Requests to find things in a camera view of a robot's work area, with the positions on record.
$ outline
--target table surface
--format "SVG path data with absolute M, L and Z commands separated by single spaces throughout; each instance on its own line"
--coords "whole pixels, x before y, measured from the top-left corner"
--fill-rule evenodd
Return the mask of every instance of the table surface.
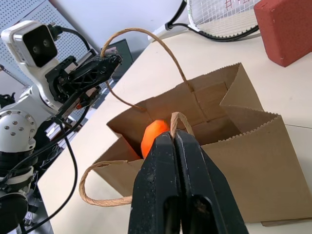
M 214 42 L 186 32 L 164 42 L 175 54 L 186 78 L 191 79 L 221 67 L 242 62 L 266 111 L 283 116 L 305 178 L 312 190 L 312 53 L 283 68 L 267 58 L 261 37 L 236 42 Z M 130 103 L 157 96 L 181 83 L 175 64 L 156 42 L 150 44 L 114 87 Z M 78 163 L 78 178 L 117 139 L 106 123 L 128 106 L 109 94 L 91 119 L 72 140 Z M 74 180 L 74 168 L 65 150 L 39 181 L 48 214 L 67 198 Z M 120 194 L 96 173 L 86 182 L 87 194 L 111 199 Z M 78 189 L 51 224 L 55 234 L 127 233 L 130 205 L 116 208 L 91 206 L 81 200 Z M 265 228 L 247 224 L 250 234 L 307 234 L 312 221 Z

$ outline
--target perforated panel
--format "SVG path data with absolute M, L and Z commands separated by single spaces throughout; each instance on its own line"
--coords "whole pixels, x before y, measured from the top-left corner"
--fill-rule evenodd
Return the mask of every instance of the perforated panel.
M 13 77 L 25 86 L 30 86 L 33 82 L 28 78 L 16 64 L 12 55 L 4 45 L 3 41 L 0 39 L 0 64 L 5 67 L 10 73 L 13 74 Z
M 44 0 L 0 0 L 0 31 L 20 21 Z

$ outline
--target orange fruit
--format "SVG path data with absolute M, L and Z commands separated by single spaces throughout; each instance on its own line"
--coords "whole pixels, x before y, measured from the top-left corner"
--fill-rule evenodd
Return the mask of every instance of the orange fruit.
M 145 159 L 152 148 L 153 142 L 160 134 L 169 131 L 168 124 L 163 120 L 155 120 L 145 129 L 144 136 L 141 142 L 141 151 Z

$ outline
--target white wall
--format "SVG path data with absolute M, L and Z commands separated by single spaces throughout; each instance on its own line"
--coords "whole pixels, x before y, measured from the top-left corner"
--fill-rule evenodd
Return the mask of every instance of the white wall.
M 95 48 L 100 48 L 115 32 L 127 27 L 154 31 L 176 13 L 181 0 L 50 0 L 64 17 Z M 126 38 L 131 52 L 141 52 L 147 36 L 130 32 Z

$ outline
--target paper bag handle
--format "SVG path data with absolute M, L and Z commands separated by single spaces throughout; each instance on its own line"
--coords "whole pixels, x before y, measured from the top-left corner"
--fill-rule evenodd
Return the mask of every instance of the paper bag handle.
M 182 71 L 182 68 L 181 68 L 180 64 L 178 63 L 176 57 L 174 56 L 174 54 L 172 53 L 172 51 L 169 49 L 169 47 L 168 47 L 161 39 L 159 39 L 156 35 L 154 35 L 153 33 L 149 32 L 149 31 L 147 31 L 147 30 L 145 30 L 145 29 L 142 29 L 142 28 L 126 28 L 126 29 L 124 29 L 124 30 L 121 30 L 121 31 L 119 31 L 119 32 L 116 32 L 116 33 L 113 34 L 113 35 L 107 40 L 107 42 L 104 44 L 104 46 L 103 46 L 103 48 L 102 48 L 102 51 L 101 51 L 101 57 L 104 57 L 104 53 L 105 53 L 107 47 L 109 46 L 109 44 L 111 43 L 111 41 L 112 41 L 114 38 L 116 38 L 116 37 L 118 37 L 118 36 L 120 36 L 120 35 L 122 35 L 122 34 L 124 34 L 124 33 L 131 32 L 131 31 L 136 31 L 136 32 L 145 33 L 145 34 L 149 35 L 150 37 L 152 37 L 154 40 L 156 40 L 156 41 L 168 52 L 168 54 L 170 55 L 170 57 L 171 57 L 171 58 L 173 59 L 173 61 L 175 62 L 176 66 L 177 66 L 177 68 L 178 68 L 178 70 L 179 70 L 179 72 L 180 72 L 180 74 L 181 74 L 181 76 L 182 76 L 182 79 L 183 79 L 184 83 L 188 86 L 190 92 L 191 92 L 191 93 L 194 92 L 194 88 L 190 85 L 190 83 L 189 83 L 189 82 L 187 81 L 187 79 L 185 78 L 185 75 L 184 75 L 184 73 L 183 73 L 183 71 Z M 137 108 L 137 109 L 139 109 L 139 110 L 141 110 L 141 111 L 147 111 L 147 110 L 146 110 L 145 108 L 143 108 L 143 107 L 139 107 L 139 106 L 136 106 L 136 105 L 132 105 L 132 104 L 126 102 L 125 100 L 121 99 L 120 97 L 118 97 L 118 96 L 113 92 L 113 90 L 112 90 L 111 86 L 109 85 L 108 81 L 106 81 L 106 85 L 107 85 L 109 91 L 112 93 L 112 95 L 113 95 L 114 97 L 116 97 L 119 101 L 125 103 L 126 105 L 135 107 L 135 108 Z
M 81 177 L 81 181 L 79 183 L 79 194 L 82 200 L 84 200 L 86 203 L 94 206 L 101 206 L 101 207 L 115 207 L 115 206 L 122 206 L 122 205 L 128 205 L 131 204 L 132 201 L 132 196 L 125 196 L 117 199 L 109 199 L 109 200 L 95 200 L 86 194 L 85 190 L 85 182 L 86 178 L 89 174 L 90 171 L 92 171 L 95 168 L 100 168 L 100 167 L 106 167 L 111 164 L 123 164 L 127 163 L 127 160 L 122 160 L 122 161 L 103 161 L 103 162 L 98 162 L 93 164 L 92 166 L 88 167 L 87 170 L 83 173 Z
M 177 128 L 177 121 L 180 119 L 182 123 L 184 124 L 187 132 L 191 135 L 194 136 L 194 132 L 192 130 L 191 125 L 188 123 L 187 118 L 185 117 L 184 114 L 181 112 L 174 112 L 171 114 L 171 121 L 170 121 L 170 135 L 172 138 L 175 137 L 176 135 L 176 128 Z M 90 171 L 92 171 L 95 168 L 100 168 L 100 167 L 106 167 L 108 165 L 112 164 L 123 164 L 127 163 L 127 160 L 121 160 L 121 161 L 103 161 L 103 162 L 98 162 L 93 164 L 92 166 L 88 167 L 87 170 L 83 173 L 80 183 L 79 183 L 79 194 L 82 200 L 84 200 L 86 203 L 94 206 L 101 206 L 101 207 L 115 207 L 115 206 L 123 206 L 123 205 L 128 205 L 131 204 L 132 202 L 132 196 L 125 196 L 117 199 L 109 199 L 109 200 L 95 200 L 86 194 L 85 190 L 85 183 L 86 183 L 86 178 L 89 174 Z
M 184 125 L 184 127 L 186 128 L 186 131 L 191 134 L 192 136 L 195 137 L 192 126 L 189 124 L 189 122 L 187 121 L 187 118 L 184 114 L 182 114 L 181 112 L 173 112 L 171 114 L 171 120 L 170 120 L 170 135 L 171 138 L 174 139 L 176 136 L 176 128 L 177 128 L 177 121 L 178 119 L 180 119 Z

